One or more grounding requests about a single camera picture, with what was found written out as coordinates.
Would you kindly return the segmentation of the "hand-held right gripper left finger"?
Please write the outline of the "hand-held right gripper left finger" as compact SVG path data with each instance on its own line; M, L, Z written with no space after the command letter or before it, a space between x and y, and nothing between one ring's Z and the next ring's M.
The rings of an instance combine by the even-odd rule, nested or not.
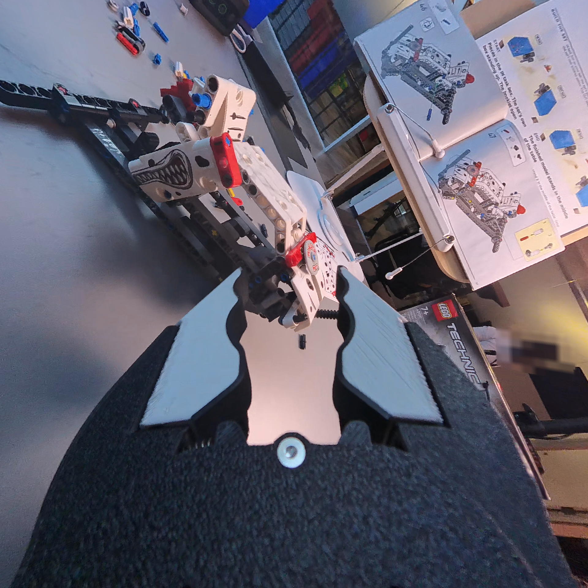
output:
M177 324L164 366L146 404L140 427L236 420L248 429L251 379L240 344L247 328L246 279L232 273Z

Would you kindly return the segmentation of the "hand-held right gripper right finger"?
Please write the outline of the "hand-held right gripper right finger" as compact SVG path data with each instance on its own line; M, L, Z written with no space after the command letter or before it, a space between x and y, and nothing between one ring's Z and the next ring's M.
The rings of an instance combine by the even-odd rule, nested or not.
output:
M349 269L338 267L334 383L386 420L441 425L442 412L402 316Z

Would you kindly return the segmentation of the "black toy vehicle chassis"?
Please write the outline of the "black toy vehicle chassis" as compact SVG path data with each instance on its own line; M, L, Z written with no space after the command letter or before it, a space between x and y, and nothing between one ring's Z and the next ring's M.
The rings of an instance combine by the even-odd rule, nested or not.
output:
M336 301L339 266L360 281L336 210L316 199L320 183L284 177L252 138L201 138L191 123L173 124L164 107L121 102L1 81L1 103L50 113L83 131L126 187L177 236L218 282L242 269L246 310L297 332Z

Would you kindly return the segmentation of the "instruction booklet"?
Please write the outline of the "instruction booklet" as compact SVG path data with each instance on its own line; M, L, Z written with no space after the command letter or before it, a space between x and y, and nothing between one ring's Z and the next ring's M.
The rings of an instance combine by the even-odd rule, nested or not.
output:
M416 1L354 44L401 113L474 285L564 251L496 74L449 1Z

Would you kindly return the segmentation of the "grey desk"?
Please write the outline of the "grey desk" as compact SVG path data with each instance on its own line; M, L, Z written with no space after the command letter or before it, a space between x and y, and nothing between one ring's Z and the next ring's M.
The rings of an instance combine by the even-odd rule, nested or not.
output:
M180 61L247 84L230 41L148 1L146 52L115 40L106 1L1 1L1 79L159 105ZM1 107L1 587L78 430L167 326L214 287L73 129Z

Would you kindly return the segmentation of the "toy set cardboard box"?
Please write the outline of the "toy set cardboard box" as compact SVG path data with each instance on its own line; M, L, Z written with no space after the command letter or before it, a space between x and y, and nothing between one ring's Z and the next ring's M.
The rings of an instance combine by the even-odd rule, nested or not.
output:
M418 324L442 348L472 384L484 393L501 416L518 446L528 473L536 481L541 496L550 500L542 474L526 438L506 402L493 369L477 340L466 313L454 295L400 310L404 319Z

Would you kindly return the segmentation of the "black power adapter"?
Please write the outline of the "black power adapter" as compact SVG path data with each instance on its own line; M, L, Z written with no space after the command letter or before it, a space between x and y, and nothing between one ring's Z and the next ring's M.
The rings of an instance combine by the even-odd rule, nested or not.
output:
M286 105L290 97L283 90L254 40L246 44L245 52L242 55L258 88L262 90L269 102L276 109Z

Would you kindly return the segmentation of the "pile of small toy brick parts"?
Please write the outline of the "pile of small toy brick parts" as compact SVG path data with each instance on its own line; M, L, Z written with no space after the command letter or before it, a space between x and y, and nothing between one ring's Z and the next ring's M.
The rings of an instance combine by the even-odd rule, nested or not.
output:
M159 96L187 96L192 102L207 101L205 93L207 60L203 51L209 47L190 17L187 1L165 1L158 11L157 1L104 1L112 13L114 39L133 63L139 64L141 80Z

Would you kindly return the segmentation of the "small black electronic device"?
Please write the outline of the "small black electronic device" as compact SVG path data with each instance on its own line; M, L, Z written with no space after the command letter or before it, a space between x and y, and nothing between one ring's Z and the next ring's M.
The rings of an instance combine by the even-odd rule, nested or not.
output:
M189 1L221 35L228 37L249 9L249 1Z

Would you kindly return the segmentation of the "wall poster with instructions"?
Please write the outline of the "wall poster with instructions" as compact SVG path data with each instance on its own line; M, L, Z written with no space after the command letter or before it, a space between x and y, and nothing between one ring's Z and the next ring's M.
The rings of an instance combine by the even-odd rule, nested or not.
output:
M476 40L560 235L587 225L587 1L547 1Z

